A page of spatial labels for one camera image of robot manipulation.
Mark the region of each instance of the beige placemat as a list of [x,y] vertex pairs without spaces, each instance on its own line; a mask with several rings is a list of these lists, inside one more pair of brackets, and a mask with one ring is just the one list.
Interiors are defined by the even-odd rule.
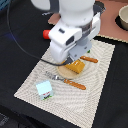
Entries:
[[[73,80],[84,84],[86,90],[80,90],[62,81],[48,79],[44,75],[45,71],[59,75],[57,69],[39,61],[14,96],[81,128],[91,128],[114,48],[114,45],[92,40],[91,52],[85,55],[99,61],[98,63],[83,61],[85,63],[83,74]],[[49,49],[42,58],[54,62]],[[54,92],[54,96],[46,100],[40,100],[35,86],[43,80],[51,82]]]

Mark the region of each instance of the knife handle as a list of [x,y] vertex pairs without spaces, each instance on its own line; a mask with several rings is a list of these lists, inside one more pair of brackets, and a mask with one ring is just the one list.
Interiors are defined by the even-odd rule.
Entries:
[[75,83],[75,82],[67,80],[67,79],[64,80],[64,83],[72,85],[72,86],[77,87],[77,88],[82,89],[82,90],[86,89],[86,87],[84,85]]
[[87,61],[94,62],[94,63],[98,62],[97,59],[86,57],[86,56],[81,56],[80,59],[87,60]]

